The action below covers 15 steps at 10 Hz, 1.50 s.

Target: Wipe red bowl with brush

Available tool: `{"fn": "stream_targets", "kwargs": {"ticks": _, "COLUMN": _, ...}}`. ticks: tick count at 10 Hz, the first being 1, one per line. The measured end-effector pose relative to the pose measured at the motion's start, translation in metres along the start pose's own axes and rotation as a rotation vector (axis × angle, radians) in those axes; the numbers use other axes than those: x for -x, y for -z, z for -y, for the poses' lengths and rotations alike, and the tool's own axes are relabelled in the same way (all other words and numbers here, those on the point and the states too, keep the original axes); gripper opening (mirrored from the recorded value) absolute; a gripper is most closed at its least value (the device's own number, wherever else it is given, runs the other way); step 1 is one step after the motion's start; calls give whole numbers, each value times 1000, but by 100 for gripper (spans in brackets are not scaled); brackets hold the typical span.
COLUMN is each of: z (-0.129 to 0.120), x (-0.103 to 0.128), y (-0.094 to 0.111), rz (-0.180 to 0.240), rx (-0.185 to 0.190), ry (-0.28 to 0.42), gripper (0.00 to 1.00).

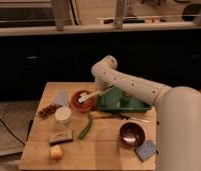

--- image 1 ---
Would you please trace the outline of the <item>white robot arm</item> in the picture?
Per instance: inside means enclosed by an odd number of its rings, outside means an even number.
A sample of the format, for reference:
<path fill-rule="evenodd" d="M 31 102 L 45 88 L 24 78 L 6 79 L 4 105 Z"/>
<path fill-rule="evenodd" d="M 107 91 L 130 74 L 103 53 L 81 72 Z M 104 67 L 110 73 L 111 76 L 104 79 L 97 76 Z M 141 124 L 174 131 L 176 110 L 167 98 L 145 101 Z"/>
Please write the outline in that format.
<path fill-rule="evenodd" d="M 155 171 L 201 171 L 201 93 L 121 73 L 106 56 L 91 68 L 100 90 L 113 85 L 156 111 Z"/>

